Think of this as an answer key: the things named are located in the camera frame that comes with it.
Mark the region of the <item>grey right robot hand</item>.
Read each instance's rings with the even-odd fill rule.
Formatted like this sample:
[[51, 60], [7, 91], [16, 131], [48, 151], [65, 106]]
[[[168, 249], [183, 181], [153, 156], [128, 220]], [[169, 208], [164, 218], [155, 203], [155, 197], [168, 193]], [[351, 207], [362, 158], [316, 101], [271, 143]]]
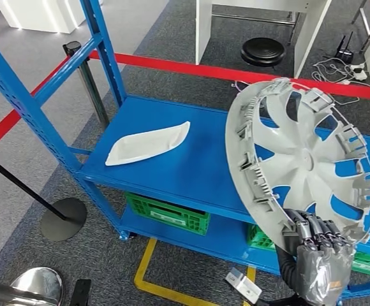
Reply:
[[355, 246], [331, 220], [286, 208], [294, 223], [295, 251], [276, 247], [280, 275], [299, 305], [336, 305], [350, 279]]

